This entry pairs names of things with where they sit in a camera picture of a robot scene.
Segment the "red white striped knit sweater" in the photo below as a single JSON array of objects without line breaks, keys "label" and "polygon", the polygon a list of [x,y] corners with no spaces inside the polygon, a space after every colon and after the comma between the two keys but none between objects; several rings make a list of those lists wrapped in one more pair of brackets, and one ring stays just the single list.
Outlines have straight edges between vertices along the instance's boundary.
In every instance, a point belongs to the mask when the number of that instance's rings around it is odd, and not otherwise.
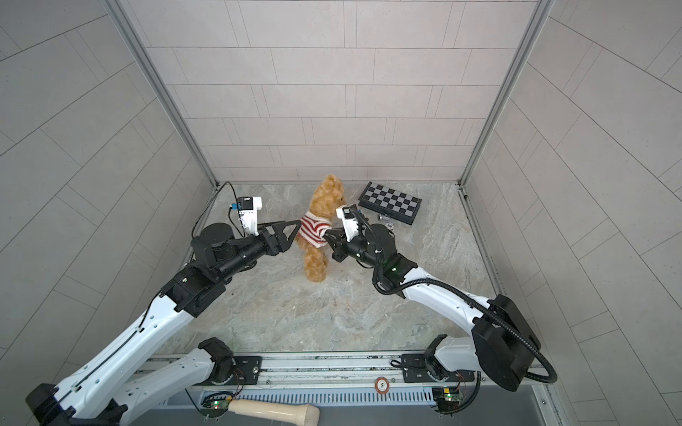
[{"label": "red white striped knit sweater", "polygon": [[308,211],[305,213],[305,216],[301,218],[301,227],[298,231],[298,237],[320,249],[328,244],[324,236],[330,229],[331,221],[328,218],[318,217]]}]

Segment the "brown teddy bear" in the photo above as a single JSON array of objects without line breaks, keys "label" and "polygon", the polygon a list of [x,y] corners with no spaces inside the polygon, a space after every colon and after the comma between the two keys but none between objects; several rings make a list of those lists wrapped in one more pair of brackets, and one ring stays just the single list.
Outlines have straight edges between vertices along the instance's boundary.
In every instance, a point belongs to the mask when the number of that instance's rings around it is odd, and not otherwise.
[{"label": "brown teddy bear", "polygon": [[297,234],[298,246],[304,253],[304,272],[310,282],[323,282],[327,276],[328,259],[324,235],[332,228],[337,209],[346,205],[344,184],[334,175],[328,175],[314,191],[309,209],[301,218]]}]

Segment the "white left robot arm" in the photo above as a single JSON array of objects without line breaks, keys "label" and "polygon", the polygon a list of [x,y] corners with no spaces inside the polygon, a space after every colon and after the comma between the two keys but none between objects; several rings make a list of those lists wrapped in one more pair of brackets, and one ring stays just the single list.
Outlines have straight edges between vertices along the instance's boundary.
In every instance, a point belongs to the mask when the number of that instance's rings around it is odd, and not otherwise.
[{"label": "white left robot arm", "polygon": [[260,225],[241,239],[230,225],[204,228],[192,241],[188,263],[151,300],[147,310],[111,344],[57,384],[42,383],[26,397],[42,425],[129,425],[168,397],[209,377],[227,381],[232,351],[218,338],[202,342],[184,358],[132,380],[131,376],[177,331],[198,318],[226,290],[233,276],[264,255],[287,251],[300,220]]}]

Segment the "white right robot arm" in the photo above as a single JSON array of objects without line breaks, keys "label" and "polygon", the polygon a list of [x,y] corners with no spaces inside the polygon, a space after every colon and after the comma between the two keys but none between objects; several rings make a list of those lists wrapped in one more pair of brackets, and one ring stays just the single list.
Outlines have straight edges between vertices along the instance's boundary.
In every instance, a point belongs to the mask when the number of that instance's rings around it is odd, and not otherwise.
[{"label": "white right robot arm", "polygon": [[424,305],[467,333],[467,339],[437,337],[428,347],[424,361],[434,379],[442,381],[458,370],[470,370],[510,392],[525,379],[541,383],[556,379],[540,342],[511,298],[476,296],[436,279],[396,250],[393,233],[383,225],[353,235],[334,228],[324,238],[337,262],[353,257],[372,268],[372,284],[380,294]]}]

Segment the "folded black chess board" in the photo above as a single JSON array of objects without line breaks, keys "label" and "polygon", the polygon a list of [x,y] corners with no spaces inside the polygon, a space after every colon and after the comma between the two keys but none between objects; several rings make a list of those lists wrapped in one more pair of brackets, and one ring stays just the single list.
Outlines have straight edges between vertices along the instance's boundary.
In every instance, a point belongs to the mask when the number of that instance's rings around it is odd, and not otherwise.
[{"label": "folded black chess board", "polygon": [[403,224],[413,225],[422,200],[413,195],[369,182],[359,196],[359,205]]}]

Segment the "round red sticker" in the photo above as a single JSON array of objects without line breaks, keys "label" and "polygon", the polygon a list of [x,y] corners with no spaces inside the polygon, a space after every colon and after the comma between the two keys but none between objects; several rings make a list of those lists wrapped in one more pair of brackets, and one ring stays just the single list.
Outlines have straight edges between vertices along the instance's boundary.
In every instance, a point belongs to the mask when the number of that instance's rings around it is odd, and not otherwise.
[{"label": "round red sticker", "polygon": [[387,378],[380,376],[374,384],[375,390],[380,395],[385,395],[390,391],[390,383]]}]

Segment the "right green circuit board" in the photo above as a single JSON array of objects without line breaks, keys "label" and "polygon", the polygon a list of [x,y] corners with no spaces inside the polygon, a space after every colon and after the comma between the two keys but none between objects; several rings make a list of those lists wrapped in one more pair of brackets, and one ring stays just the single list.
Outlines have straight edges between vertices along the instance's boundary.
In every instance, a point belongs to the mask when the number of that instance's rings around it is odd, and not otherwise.
[{"label": "right green circuit board", "polygon": [[451,415],[458,411],[461,401],[462,393],[458,388],[432,388],[433,409],[444,415]]}]

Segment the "green circuit board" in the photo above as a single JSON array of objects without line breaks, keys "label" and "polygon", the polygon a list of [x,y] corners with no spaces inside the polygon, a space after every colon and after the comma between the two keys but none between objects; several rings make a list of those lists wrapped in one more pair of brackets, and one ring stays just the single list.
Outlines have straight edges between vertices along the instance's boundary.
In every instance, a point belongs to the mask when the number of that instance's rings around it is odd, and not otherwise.
[{"label": "green circuit board", "polygon": [[432,388],[433,409],[444,415],[451,415],[458,411],[461,401],[462,393],[458,388]]},{"label": "green circuit board", "polygon": [[209,418],[219,418],[227,413],[234,394],[232,392],[217,392],[205,396],[201,403],[201,408]]}]

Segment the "left green circuit board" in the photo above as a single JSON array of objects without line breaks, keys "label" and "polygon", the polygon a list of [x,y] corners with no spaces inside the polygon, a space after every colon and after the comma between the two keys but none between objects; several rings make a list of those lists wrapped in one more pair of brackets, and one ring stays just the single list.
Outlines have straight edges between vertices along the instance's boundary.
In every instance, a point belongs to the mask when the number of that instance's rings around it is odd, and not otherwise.
[{"label": "left green circuit board", "polygon": [[219,418],[227,413],[234,394],[232,392],[217,392],[205,396],[201,403],[201,408],[209,418]]}]

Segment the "aluminium corner profile left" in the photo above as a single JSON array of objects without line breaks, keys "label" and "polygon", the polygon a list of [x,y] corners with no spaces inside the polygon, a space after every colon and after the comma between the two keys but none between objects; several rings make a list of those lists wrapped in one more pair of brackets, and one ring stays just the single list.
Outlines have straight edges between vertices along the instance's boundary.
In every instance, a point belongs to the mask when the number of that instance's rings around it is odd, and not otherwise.
[{"label": "aluminium corner profile left", "polygon": [[102,3],[117,28],[117,31],[131,52],[131,55],[139,65],[142,75],[146,78],[151,89],[156,94],[163,111],[165,111],[175,130],[179,133],[180,138],[186,144],[191,154],[193,154],[193,157],[211,183],[211,186],[217,188],[218,181],[216,180],[211,167],[205,160],[199,145],[197,145],[194,136],[186,125],[186,121],[181,116],[179,108],[173,100],[168,87],[157,72],[121,2],[117,0],[103,0]]}]

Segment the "aluminium corner profile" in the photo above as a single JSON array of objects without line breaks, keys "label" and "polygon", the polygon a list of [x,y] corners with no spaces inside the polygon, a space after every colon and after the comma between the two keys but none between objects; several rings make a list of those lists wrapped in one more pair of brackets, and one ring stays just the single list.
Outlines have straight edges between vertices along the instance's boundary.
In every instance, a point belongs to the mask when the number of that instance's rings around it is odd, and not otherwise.
[{"label": "aluminium corner profile", "polygon": [[157,72],[121,2],[117,0],[103,0],[102,3],[117,28],[117,31],[131,52],[131,55],[139,65],[142,75],[146,78],[151,89],[156,94],[163,111],[165,111],[175,130],[179,133],[180,138],[186,144],[191,154],[193,154],[193,157],[211,183],[211,186],[217,188],[218,181],[216,180],[211,167],[205,160],[199,145],[197,145],[194,136],[186,125],[186,121],[181,116],[179,108],[173,100],[168,87]]},{"label": "aluminium corner profile", "polygon": [[534,12],[531,15],[531,19],[523,37],[520,40],[520,45],[513,56],[513,61],[507,73],[504,77],[504,81],[500,87],[500,90],[495,98],[493,106],[488,114],[486,121],[481,129],[481,134],[477,139],[477,143],[472,151],[472,156],[465,166],[465,171],[459,181],[461,188],[465,188],[472,178],[474,170],[477,163],[481,159],[483,151],[490,139],[493,130],[499,120],[500,115],[504,111],[504,107],[507,101],[510,99],[522,69],[527,63],[527,59],[534,47],[536,39],[539,37],[545,21],[548,19],[549,13],[552,9],[554,1],[552,0],[541,0],[537,2]]}]

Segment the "aluminium corner profile right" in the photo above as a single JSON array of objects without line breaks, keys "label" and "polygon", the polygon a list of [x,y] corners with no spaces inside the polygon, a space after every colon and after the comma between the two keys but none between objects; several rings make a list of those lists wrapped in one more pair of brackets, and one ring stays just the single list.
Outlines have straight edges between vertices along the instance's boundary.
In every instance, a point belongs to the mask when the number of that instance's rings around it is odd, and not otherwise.
[{"label": "aluminium corner profile right", "polygon": [[523,37],[520,40],[520,45],[513,56],[513,61],[507,73],[504,77],[504,81],[500,87],[500,90],[495,98],[493,106],[488,114],[486,121],[481,129],[481,134],[477,139],[477,143],[472,151],[472,156],[465,166],[465,171],[459,181],[461,188],[465,188],[472,178],[474,170],[477,163],[481,159],[483,151],[490,139],[493,130],[499,120],[500,115],[504,111],[504,107],[507,101],[510,99],[522,69],[527,63],[527,59],[534,47],[536,39],[539,37],[545,21],[548,19],[549,13],[552,9],[554,1],[552,0],[541,0],[537,2],[534,12],[531,15],[531,19]]}]

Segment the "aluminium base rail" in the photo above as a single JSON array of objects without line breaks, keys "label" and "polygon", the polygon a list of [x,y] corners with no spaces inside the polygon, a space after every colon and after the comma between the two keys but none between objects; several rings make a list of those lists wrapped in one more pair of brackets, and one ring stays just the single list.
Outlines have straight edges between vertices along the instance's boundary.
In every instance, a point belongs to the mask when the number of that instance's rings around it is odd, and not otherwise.
[{"label": "aluminium base rail", "polygon": [[[336,351],[335,353],[236,353],[245,385],[204,382],[177,390],[159,404],[161,409],[192,409],[205,396],[240,392],[240,399],[270,403],[327,406],[433,406],[432,388],[458,388],[465,396],[493,387],[487,376],[475,378],[464,364],[448,381],[428,376],[424,353],[412,351]],[[390,383],[385,395],[374,384],[383,376]]]}]

